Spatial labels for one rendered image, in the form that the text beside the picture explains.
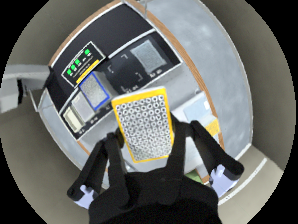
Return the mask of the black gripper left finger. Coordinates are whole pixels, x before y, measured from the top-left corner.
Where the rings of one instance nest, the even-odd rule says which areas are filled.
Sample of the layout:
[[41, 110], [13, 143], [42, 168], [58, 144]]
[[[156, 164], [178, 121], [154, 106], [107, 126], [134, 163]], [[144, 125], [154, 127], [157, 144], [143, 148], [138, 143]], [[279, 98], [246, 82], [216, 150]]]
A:
[[107, 141], [99, 140], [94, 146], [79, 177], [68, 189], [67, 196], [88, 210], [91, 201], [100, 194], [109, 159], [109, 200], [119, 210], [129, 210], [134, 200], [125, 177], [128, 171], [121, 151], [125, 140], [119, 126], [115, 132], [109, 132], [106, 136]]

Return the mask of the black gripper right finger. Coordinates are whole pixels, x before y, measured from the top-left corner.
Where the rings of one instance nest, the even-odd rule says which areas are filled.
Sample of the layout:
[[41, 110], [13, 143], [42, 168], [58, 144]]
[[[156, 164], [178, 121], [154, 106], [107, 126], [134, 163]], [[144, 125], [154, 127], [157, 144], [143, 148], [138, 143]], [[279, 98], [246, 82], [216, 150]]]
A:
[[210, 176], [210, 186], [217, 192], [218, 197], [232, 190], [244, 172], [243, 164], [228, 155], [198, 120], [180, 122], [171, 111], [170, 118], [174, 140], [155, 192], [157, 203], [163, 208], [170, 208], [178, 202], [185, 171], [186, 138], [189, 137]]

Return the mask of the white rectangular reservoir tray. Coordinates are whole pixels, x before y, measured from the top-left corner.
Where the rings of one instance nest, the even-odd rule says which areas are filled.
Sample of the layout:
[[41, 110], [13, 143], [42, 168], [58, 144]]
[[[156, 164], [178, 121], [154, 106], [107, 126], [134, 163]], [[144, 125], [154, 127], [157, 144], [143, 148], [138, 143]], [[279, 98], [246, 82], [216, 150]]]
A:
[[63, 116], [75, 133], [85, 125], [73, 105], [66, 110]]

